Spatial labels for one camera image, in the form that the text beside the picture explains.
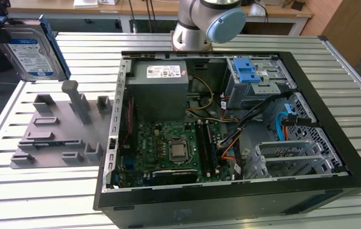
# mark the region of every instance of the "gray plastic stand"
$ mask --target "gray plastic stand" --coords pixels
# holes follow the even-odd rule
[[[36,112],[10,158],[10,168],[100,164],[108,142],[109,98],[98,96],[96,101],[86,101],[76,81],[64,81],[61,90],[70,102],[54,102],[48,94],[36,96]]]

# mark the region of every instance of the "light blue cap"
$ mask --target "light blue cap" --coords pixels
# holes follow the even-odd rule
[[[225,11],[206,29],[206,37],[214,43],[229,42],[241,32],[245,25],[245,12],[237,7]]]

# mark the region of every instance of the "ram slot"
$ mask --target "ram slot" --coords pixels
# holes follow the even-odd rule
[[[206,177],[210,177],[209,151],[206,150],[202,123],[197,122],[194,125],[194,129],[195,129],[195,138],[197,138],[195,143],[197,143],[197,150],[198,150],[201,174]]]
[[[217,162],[217,155],[215,155],[215,145],[213,142],[213,137],[211,137],[211,129],[210,129],[210,125],[207,123],[203,124],[203,130],[205,130],[205,143],[207,144],[206,149],[209,151],[209,155],[210,155],[210,159],[211,161],[209,162],[210,164],[210,170],[213,174],[218,174],[218,162]]]

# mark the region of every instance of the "blue drive bay latch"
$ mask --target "blue drive bay latch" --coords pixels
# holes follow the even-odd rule
[[[233,66],[239,78],[239,83],[259,83],[261,78],[255,74],[255,66],[247,58],[234,58]]]

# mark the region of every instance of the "aluminum slat table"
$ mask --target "aluminum slat table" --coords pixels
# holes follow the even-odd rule
[[[170,49],[168,34],[62,32],[57,41],[70,67],[70,79],[80,83],[78,91],[88,100],[98,95],[113,99],[122,50]],[[214,44],[214,50],[291,52],[361,155],[361,78],[329,42],[315,37],[242,35],[226,44]],[[60,85],[53,81],[18,83],[0,114],[0,228],[116,228],[102,213],[92,210],[97,167],[18,170],[8,167],[34,111],[34,96],[49,93],[54,100],[66,100]],[[275,228],[275,225],[278,229],[361,228],[361,194],[342,198],[307,214],[178,228]]]

